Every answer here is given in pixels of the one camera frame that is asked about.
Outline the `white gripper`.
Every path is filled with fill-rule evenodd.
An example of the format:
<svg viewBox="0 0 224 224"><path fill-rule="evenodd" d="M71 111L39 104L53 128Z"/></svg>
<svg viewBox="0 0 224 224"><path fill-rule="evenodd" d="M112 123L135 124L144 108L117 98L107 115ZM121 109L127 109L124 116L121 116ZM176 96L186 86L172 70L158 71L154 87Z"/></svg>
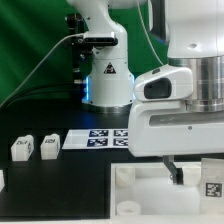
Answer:
<svg viewBox="0 0 224 224"><path fill-rule="evenodd" d="M179 101L136 100L129 116L128 147L135 157L164 156L177 184L173 155L224 152L224 112L191 113Z"/></svg>

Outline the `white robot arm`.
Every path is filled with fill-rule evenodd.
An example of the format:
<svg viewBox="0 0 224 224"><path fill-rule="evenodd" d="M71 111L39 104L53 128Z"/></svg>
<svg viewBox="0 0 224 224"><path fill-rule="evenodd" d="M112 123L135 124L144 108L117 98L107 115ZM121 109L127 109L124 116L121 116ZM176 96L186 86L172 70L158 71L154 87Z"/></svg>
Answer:
<svg viewBox="0 0 224 224"><path fill-rule="evenodd" d="M224 0L67 0L93 48L84 104L131 109L128 148L136 157L224 152ZM148 3L150 30L168 44L165 65L133 76L127 33L108 11Z"/></svg>

